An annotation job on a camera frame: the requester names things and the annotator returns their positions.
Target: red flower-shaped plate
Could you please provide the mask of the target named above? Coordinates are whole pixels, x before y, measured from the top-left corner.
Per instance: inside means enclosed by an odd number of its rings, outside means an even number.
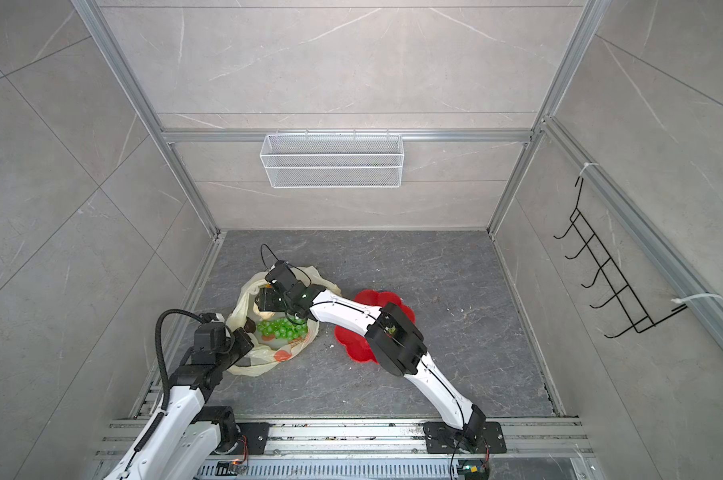
[[[414,323],[414,312],[408,306],[401,302],[399,295],[392,292],[375,292],[374,290],[362,290],[354,298],[355,302],[364,303],[365,305],[372,306],[386,306],[389,302],[399,305],[399,308],[405,313],[405,315]],[[369,348],[367,340],[356,333],[346,330],[341,326],[335,327],[335,338],[346,347],[348,356],[355,362],[375,362],[375,355],[372,353],[372,349]]]

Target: black wire rack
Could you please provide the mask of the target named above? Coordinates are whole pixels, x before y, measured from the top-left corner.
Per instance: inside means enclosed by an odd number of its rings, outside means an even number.
[[[654,326],[659,325],[660,323],[666,321],[667,319],[674,316],[676,313],[683,312],[687,305],[679,305],[676,308],[671,310],[671,313],[664,316],[660,320],[653,320],[651,315],[647,312],[646,308],[644,308],[644,304],[639,299],[639,296],[636,295],[636,292],[633,290],[633,287],[630,283],[628,283],[628,280],[625,278],[625,275],[623,274],[623,271],[620,269],[620,266],[615,262],[615,259],[612,257],[612,254],[609,253],[609,250],[606,249],[606,246],[601,241],[599,236],[596,234],[596,231],[591,227],[591,224],[588,222],[586,217],[583,215],[583,212],[580,210],[580,195],[583,193],[583,178],[578,177],[577,181],[575,182],[575,188],[579,189],[577,191],[577,201],[575,202],[575,209],[572,211],[572,214],[569,216],[569,227],[567,228],[567,231],[564,232],[564,235],[562,236],[556,236],[554,235],[553,238],[556,238],[558,240],[563,239],[570,231],[577,232],[580,239],[583,241],[583,246],[580,247],[580,250],[574,255],[574,256],[567,256],[564,257],[568,260],[575,260],[578,258],[580,254],[582,254],[584,251],[588,251],[588,253],[593,258],[593,261],[596,262],[597,266],[599,267],[597,269],[596,275],[593,276],[593,280],[591,280],[591,283],[586,285],[585,283],[580,283],[583,288],[591,288],[597,283],[597,279],[599,278],[599,274],[601,274],[604,279],[606,280],[607,285],[609,285],[609,288],[612,290],[612,296],[602,302],[601,305],[591,305],[590,307],[593,309],[599,309],[606,306],[607,303],[617,300],[617,302],[620,304],[620,308],[623,309],[623,312],[625,313],[625,316],[628,318],[628,321],[630,322],[630,326],[626,328],[625,330],[616,333],[615,335],[604,335],[608,339],[615,339],[624,333],[627,333],[630,330],[636,331],[636,333],[642,333],[646,332],[647,330],[653,328]],[[582,220],[583,223],[588,226],[588,230],[590,232],[584,232],[584,228],[576,225],[576,222],[578,220]],[[591,245],[595,245],[595,242],[598,242],[598,245],[601,246],[602,250],[606,253],[606,260],[604,262],[599,261],[596,254],[593,252],[593,249],[591,248]],[[617,271],[619,274],[618,276],[613,276],[612,279],[609,278],[609,275],[607,275],[607,272],[605,268],[612,264],[612,267]],[[625,303],[628,300],[628,298],[621,298],[621,294],[628,296],[629,298],[632,296],[635,299],[636,304],[638,304],[640,308],[640,317],[637,321],[633,320],[633,317],[628,312],[628,309],[625,307]]]

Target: wire mesh basket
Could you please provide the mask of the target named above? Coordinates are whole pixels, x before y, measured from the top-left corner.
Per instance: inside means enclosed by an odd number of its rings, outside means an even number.
[[[399,187],[401,135],[270,134],[260,159],[274,188]]]

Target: zip tie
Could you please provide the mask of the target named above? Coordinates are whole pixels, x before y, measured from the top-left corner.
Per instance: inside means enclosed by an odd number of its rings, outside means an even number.
[[[684,298],[672,298],[671,301],[681,305],[684,302],[688,302],[690,300],[694,300],[696,298],[703,298],[703,297],[711,297],[711,298],[718,298],[719,300],[723,300],[723,296],[717,295],[716,293],[696,293],[694,295],[685,296]]]
[[[591,165],[598,165],[598,164],[592,164],[592,163],[590,163],[590,162],[584,163],[584,164],[583,164],[583,168],[580,169],[580,173],[579,173],[577,176],[578,176],[578,177],[583,177],[583,172],[586,171],[586,169],[587,169],[588,167],[590,167]]]

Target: black mounting plate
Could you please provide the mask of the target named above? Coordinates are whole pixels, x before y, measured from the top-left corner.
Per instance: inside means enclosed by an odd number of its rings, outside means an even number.
[[[242,435],[247,437],[248,455],[262,455],[268,442],[268,423],[240,423]],[[244,455],[244,442],[239,442],[228,455]]]
[[[425,422],[423,424],[425,434],[425,446],[428,453],[452,453],[455,449],[455,438],[460,438],[461,431],[448,426],[444,422]],[[490,447],[490,453],[505,453],[508,451],[505,445],[505,436],[501,424],[497,422],[485,422],[482,430],[484,442]],[[486,451],[484,442],[479,442],[476,452]]]

